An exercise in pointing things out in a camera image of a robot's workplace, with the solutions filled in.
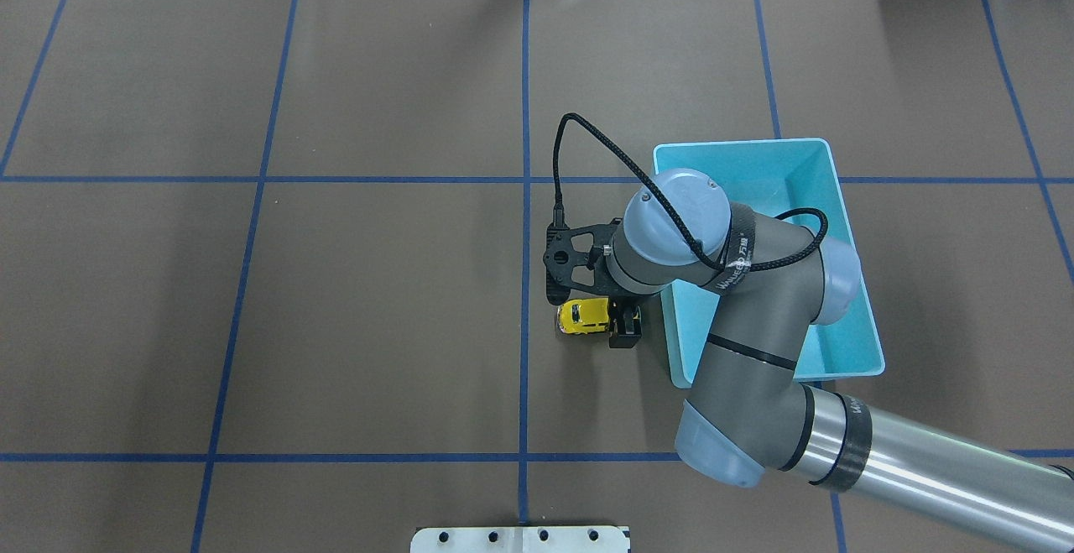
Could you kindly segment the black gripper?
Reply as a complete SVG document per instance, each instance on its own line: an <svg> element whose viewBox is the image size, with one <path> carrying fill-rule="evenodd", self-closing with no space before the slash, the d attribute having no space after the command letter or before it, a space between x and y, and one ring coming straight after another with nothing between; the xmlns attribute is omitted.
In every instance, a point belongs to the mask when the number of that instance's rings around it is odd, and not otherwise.
<svg viewBox="0 0 1074 553"><path fill-rule="evenodd" d="M645 283L623 270L613 248L591 248L590 251L566 251L564 286L587 295L608 299L649 299L663 292L663 283ZM607 346L610 349L633 349L642 338L642 316L639 301L607 303Z"/></svg>

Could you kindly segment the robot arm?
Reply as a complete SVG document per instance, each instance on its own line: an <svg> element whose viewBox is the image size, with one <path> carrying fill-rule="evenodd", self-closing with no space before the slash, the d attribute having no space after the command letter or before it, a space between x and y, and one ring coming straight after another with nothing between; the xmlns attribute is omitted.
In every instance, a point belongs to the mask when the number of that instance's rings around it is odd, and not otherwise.
<svg viewBox="0 0 1074 553"><path fill-rule="evenodd" d="M889 503L1035 552L1071 550L1071 472L943 433L861 399L795 381L806 334L836 323L862 290L852 244L730 201L698 170L654 177L621 219L586 227L576 251L561 188L547 231L547 295L560 304L578 266L587 293L644 300L674 281L720 297L684 403L674 450L710 479L755 487L768 469L813 487Z"/></svg>

